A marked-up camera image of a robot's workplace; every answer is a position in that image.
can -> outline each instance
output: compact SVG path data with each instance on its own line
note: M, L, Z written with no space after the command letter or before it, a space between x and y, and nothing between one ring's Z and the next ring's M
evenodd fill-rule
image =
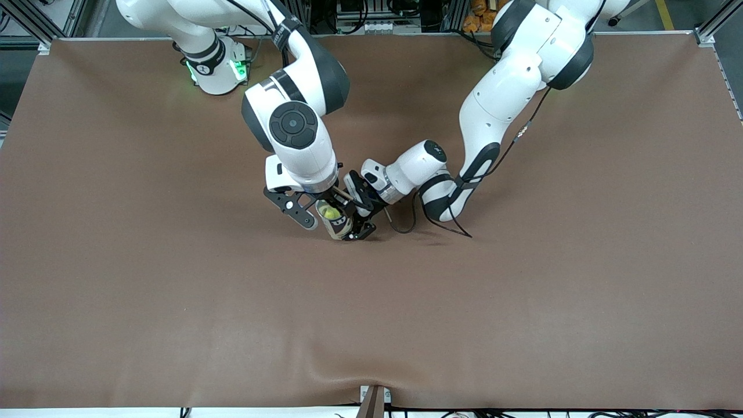
M353 228L351 219L342 210L334 208L326 201L318 200L315 203L315 209L332 239L343 240L343 237Z

wire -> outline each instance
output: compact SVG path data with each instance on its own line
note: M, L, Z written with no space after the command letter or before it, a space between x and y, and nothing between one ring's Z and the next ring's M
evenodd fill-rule
M424 203L423 203L423 196L421 194L418 194L418 197L421 199L421 207L423 208L423 215L426 217L426 219L428 219L428 222L431 222L433 225L436 225L436 226L438 226L441 229L444 229L444 230L449 231L449 232L453 232L454 234L459 234L459 235L463 235L463 236L465 236L467 238L472 238L472 235L470 235L469 232L465 231L464 228L462 228L462 225L459 225L459 221L457 220L456 216L454 216L454 211L452 210L452 206L451 205L448 205L447 208L449 209L449 213L452 215L452 221L454 221L455 225L457 225L457 227L459 228L459 231L457 231L456 229L451 229L451 228L448 228L446 226L443 226L442 224L440 224L440 223L436 222L435 220L431 219L431 216L428 216L428 212L426 212L426 205L424 205Z
M545 102L545 98L547 97L547 94L550 93L550 91L552 91L552 88L548 87L547 91L545 91L545 94L542 96L541 99L539 99L539 104L536 105L536 109L534 109L534 113L532 113L529 120L526 123L524 123L524 126L522 126L522 128L519 130L519 133L516 135L513 141L511 141L511 143L508 144L508 148L506 148L506 152L504 152L501 158L498 160L498 162L496 162L496 165L493 166L493 168L490 169L490 171L488 171L485 174L482 174L480 176L470 177L469 179L462 179L462 181L464 181L465 183L469 183L472 180L484 179L485 177L488 177L489 175L493 174L496 171L496 169L501 165L503 160L506 158L506 155L508 155L508 152L510 151L511 147L513 147L513 145L516 142L518 142L519 138L521 138L521 135L523 135L524 132L526 132L526 129L528 129L528 127L531 125L531 122L534 120L534 117L536 117L536 113L539 112L539 109L542 107L542 103Z
M596 12L593 19L589 20L588 23L585 25L585 30L588 33L591 33L594 31L594 26L596 25L596 21L599 19L599 15L601 14L601 10L603 9L604 5L606 5L606 0L601 1L601 6L599 7L599 10Z
M421 14L421 3L418 2L418 6L416 6L415 10L398 10L395 9L394 6L392 6L393 0L387 0L387 8L389 11L393 12L394 14L398 15L399 17L413 17Z
M256 46L255 52L253 52L253 56L250 58L250 63L254 63L258 59L258 52L261 51L261 45L263 45L263 38L258 39L258 46Z
M255 13L253 13L253 12L251 12L250 10L246 9L246 8L245 8L245 7L244 7L244 6L242 5L242 4L239 4L239 3L238 3L237 1L235 1L235 0L225 0L225 1L226 1L226 2L228 2L228 3L230 3L230 4L232 5L232 6L235 6L235 7L237 7L238 9L242 10L242 11L243 11L244 13L246 13L246 14L247 14L248 16L250 16L250 17L252 17L253 19L255 19L255 20L256 20L256 21L258 22L258 23L260 23L260 24L261 24L261 26L263 26L264 28L266 28L266 31L268 32L268 34L270 34L270 35L273 35L273 29L269 28L269 27L268 27L268 24L267 24L266 22L263 22L263 20L262 20L262 19L260 19L260 18L259 18L258 16L256 16L256 14L255 14ZM268 14L268 15L269 15L269 16L271 17L271 19L273 19L273 15L271 15L271 13L270 13L270 12L269 12L269 14Z
M340 35L350 35L352 33L358 32L359 29L364 27L364 24L366 23L367 18L369 17L369 3L366 2L366 0L359 0L361 7L359 8L359 21L356 23L354 28L350 30L349 32L343 32L342 30L338 30L338 28L331 22L330 17L333 15L332 10L328 10L328 5L332 5L334 2L333 0L326 0L325 1L325 23L328 25L328 28L330 28L333 33L340 34Z
M410 228L408 229L405 229L405 230L398 229L398 227L396 227L395 224L392 222L392 216L389 215L389 211L387 210L387 207L384 208L384 213L387 215L387 220L389 220L389 226L391 226L392 229L395 230L395 232L397 232L398 234L410 234L411 232L413 232L413 229L415 229L415 224L416 222L418 222L418 216L415 213L415 195L416 194L418 194L417 190L413 193L412 199L410 199L410 208L413 211L413 225L411 225Z
M480 45L482 45L482 46L484 46L486 48L492 48L493 47L493 44L491 44L489 42L475 41L474 40L474 37L475 37L474 35L472 37L470 37L470 36L467 35L466 32L463 32L463 31L461 31L459 29L448 29L448 30L445 30L444 32L445 33L457 33L459 36L465 38L467 41L469 41L469 42L471 42L473 44L479 43Z
M490 58L491 60L498 61L497 58L495 58L493 55L490 55L486 50L483 49L483 47L480 45L480 42L477 40L477 38L475 38L475 34L473 32L470 33L472 34L472 40L475 41L475 45L477 45L477 49L479 49L483 55Z
M273 17L273 13L271 13L271 9L270 7L268 7L268 3L266 3L266 0L262 0L262 2L266 11L268 12L268 18L271 19L271 24L273 25L274 30L278 29L279 24L276 23L276 18ZM281 64L282 67L286 67L287 65L289 65L289 54L287 53L285 47L281 49Z
M7 15L5 12L2 12L0 15L0 32L7 29L7 26L10 24L10 16Z

yellow tape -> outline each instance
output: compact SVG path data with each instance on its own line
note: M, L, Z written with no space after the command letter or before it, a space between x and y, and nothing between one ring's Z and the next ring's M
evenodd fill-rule
M658 7L658 13L661 15L663 29L674 30L673 21L671 20L671 13L668 13L668 5L666 5L666 0L655 0L655 5Z

green led light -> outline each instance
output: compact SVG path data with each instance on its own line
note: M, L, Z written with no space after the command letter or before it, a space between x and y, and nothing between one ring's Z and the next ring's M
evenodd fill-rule
M247 67L245 65L245 62L235 62L230 60L230 67L232 67L232 70L235 73L235 77L238 80L245 80L245 78L247 77Z
M186 67L188 67L188 71L191 73L191 80L193 80L194 83L198 83L198 81L196 81L196 74L194 73L193 67L188 61L186 61Z

brown table surface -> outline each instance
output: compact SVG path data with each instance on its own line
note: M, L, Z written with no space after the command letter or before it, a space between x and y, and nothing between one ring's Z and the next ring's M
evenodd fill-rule
M459 170L477 48L322 42L352 82L325 118L347 168L431 138ZM264 45L252 81L278 64ZM378 383L406 407L743 408L743 129L691 36L599 36L471 198L474 239L302 230L262 195L243 90L194 88L169 42L38 58L0 154L0 406L332 405Z

